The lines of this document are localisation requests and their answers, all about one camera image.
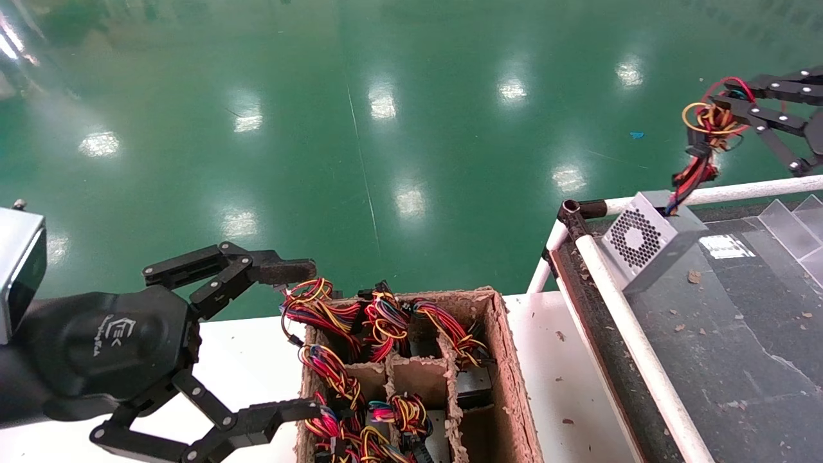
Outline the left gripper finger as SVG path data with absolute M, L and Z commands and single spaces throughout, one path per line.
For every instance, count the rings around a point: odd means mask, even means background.
M 191 444 L 133 431 L 131 425 L 159 397 L 182 394 L 211 422 L 203 437 Z M 232 452 L 271 443 L 281 425 L 321 417 L 312 399 L 253 404 L 232 412 L 189 370 L 159 382 L 131 403 L 118 406 L 111 418 L 96 427 L 90 441 L 113 455 L 143 462 L 223 462 Z
M 203 281 L 189 296 L 194 319 L 211 320 L 253 286 L 285 287 L 316 277 L 315 261 L 284 260 L 275 250 L 245 250 L 230 241 L 150 264 L 142 270 L 147 286 L 168 290 Z

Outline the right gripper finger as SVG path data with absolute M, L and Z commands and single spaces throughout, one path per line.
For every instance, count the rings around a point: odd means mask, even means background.
M 778 135 L 779 131 L 785 132 L 800 137 L 806 142 L 806 122 L 809 118 L 787 114 L 776 111 L 776 109 L 767 109 L 758 104 L 728 96 L 713 96 L 712 103 L 731 111 L 736 122 L 753 128 L 762 143 L 793 176 L 807 176 L 812 170 L 820 169 L 822 156 L 814 155 L 811 150 L 808 156 L 796 154 Z
M 746 84 L 757 99 L 822 105 L 822 66 L 804 68 L 779 77 L 761 74 Z

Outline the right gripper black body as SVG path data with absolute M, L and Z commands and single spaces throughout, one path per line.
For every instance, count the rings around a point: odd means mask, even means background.
M 823 113 L 817 109 L 806 122 L 806 143 L 816 156 L 823 155 Z

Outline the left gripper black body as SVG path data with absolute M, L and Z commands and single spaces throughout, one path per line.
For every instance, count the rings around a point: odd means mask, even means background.
M 161 286 L 35 300 L 13 334 L 13 420 L 147 416 L 177 394 L 200 343 L 188 302 Z

